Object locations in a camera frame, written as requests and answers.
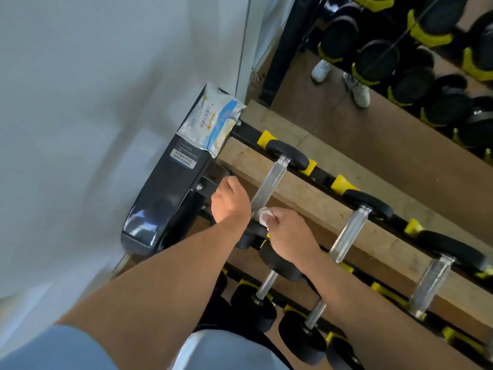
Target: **white sneaker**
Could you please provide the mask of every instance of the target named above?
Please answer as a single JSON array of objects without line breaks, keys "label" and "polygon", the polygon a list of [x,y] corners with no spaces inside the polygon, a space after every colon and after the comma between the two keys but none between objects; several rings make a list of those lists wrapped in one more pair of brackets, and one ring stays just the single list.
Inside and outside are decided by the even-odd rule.
[{"label": "white sneaker", "polygon": [[370,106],[370,89],[362,83],[357,83],[352,75],[344,72],[342,74],[344,84],[353,93],[353,100],[359,107],[366,108]]},{"label": "white sneaker", "polygon": [[327,77],[332,65],[329,62],[320,60],[319,63],[313,68],[311,71],[311,78],[315,80],[317,83],[321,83]]}]

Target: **person's left hand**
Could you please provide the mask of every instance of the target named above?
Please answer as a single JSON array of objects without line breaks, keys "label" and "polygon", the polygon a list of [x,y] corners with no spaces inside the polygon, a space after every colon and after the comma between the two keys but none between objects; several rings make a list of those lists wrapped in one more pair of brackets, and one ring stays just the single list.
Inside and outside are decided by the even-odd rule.
[{"label": "person's left hand", "polygon": [[250,199],[236,177],[221,180],[212,195],[211,211],[217,223],[232,217],[246,227],[251,218]]}]

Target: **wet wipes package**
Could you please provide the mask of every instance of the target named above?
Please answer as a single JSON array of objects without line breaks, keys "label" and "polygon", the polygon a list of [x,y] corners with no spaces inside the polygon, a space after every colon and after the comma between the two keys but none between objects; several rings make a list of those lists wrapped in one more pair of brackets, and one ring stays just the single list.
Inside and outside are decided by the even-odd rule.
[{"label": "wet wipes package", "polygon": [[245,107],[208,82],[203,97],[177,134],[195,147],[207,149],[215,158]]}]

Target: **forearm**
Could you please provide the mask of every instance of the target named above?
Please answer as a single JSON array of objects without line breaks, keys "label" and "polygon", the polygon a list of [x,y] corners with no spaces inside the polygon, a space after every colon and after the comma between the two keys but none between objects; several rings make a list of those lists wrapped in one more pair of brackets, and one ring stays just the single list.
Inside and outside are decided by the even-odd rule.
[{"label": "forearm", "polygon": [[348,336],[366,370],[478,368],[328,255],[312,257],[300,269],[327,303],[333,323]]},{"label": "forearm", "polygon": [[199,321],[245,227],[227,218],[185,239],[103,286],[59,323],[87,332],[120,370],[166,368]]}]

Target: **human arm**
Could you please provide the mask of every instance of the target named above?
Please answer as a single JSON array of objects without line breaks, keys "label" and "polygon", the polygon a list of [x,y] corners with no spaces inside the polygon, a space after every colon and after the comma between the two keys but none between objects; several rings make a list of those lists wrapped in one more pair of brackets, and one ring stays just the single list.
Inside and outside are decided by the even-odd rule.
[{"label": "human arm", "polygon": [[336,265],[320,251],[295,211],[271,208],[264,216],[274,250],[293,262],[315,285],[333,323],[341,328],[366,370],[477,369],[385,298]]},{"label": "human arm", "polygon": [[58,324],[88,333],[120,370],[166,368],[192,333],[251,216],[235,177],[212,197],[217,224],[128,270],[79,302]]}]

